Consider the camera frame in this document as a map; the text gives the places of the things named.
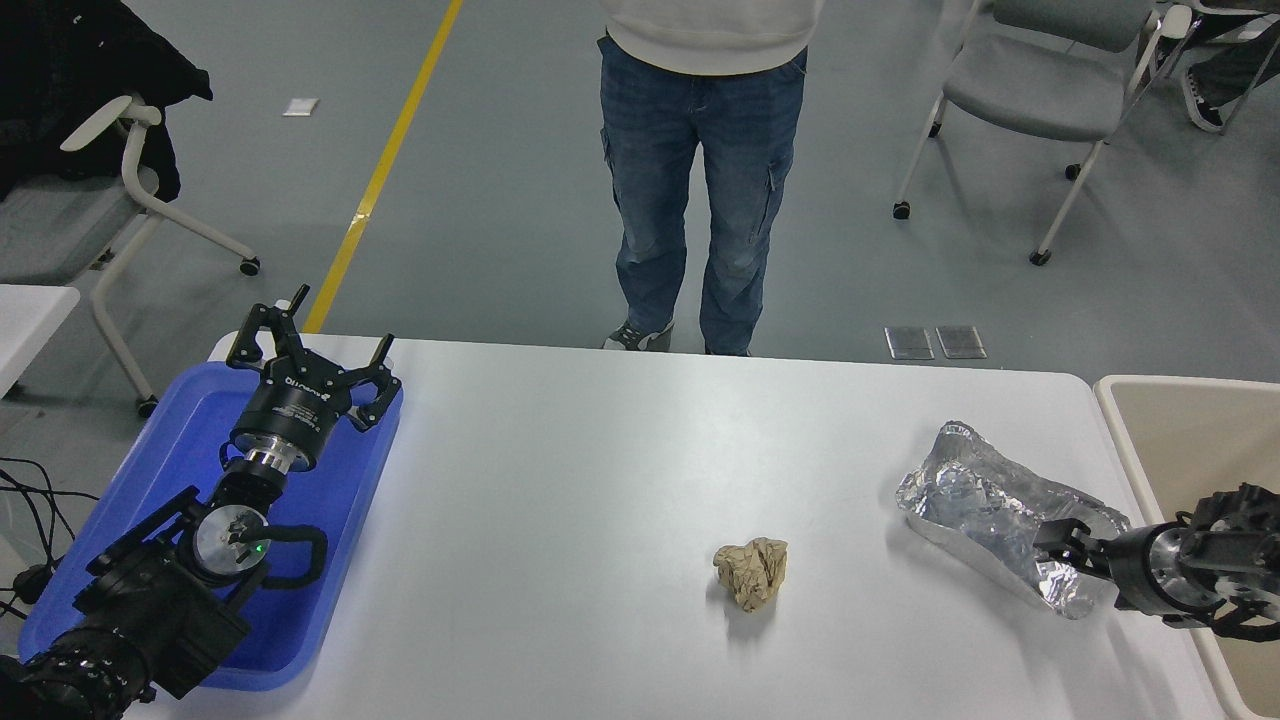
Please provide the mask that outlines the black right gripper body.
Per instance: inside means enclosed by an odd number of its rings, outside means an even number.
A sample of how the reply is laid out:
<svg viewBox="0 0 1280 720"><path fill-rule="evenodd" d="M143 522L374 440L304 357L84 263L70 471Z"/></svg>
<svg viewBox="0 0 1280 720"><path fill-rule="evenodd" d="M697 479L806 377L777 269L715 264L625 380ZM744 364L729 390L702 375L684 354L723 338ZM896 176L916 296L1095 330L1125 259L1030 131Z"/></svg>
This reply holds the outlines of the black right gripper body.
<svg viewBox="0 0 1280 720"><path fill-rule="evenodd" d="M1143 527L1120 534L1106 547L1107 566L1117 597L1114 607L1143 614L1171 614L1172 605L1155 579L1149 555L1166 527Z"/></svg>

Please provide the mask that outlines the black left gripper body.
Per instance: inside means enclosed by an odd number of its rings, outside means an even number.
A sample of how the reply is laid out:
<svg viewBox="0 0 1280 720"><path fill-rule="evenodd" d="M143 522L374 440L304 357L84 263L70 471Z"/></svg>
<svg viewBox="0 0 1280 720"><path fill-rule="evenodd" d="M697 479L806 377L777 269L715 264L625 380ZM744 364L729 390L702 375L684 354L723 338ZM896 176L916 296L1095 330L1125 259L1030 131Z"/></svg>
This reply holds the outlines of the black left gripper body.
<svg viewBox="0 0 1280 720"><path fill-rule="evenodd" d="M342 415L352 407L349 389L334 379L312 387L293 375L262 378L230 430L230 442L244 455L265 451L288 461L289 471L315 469Z"/></svg>

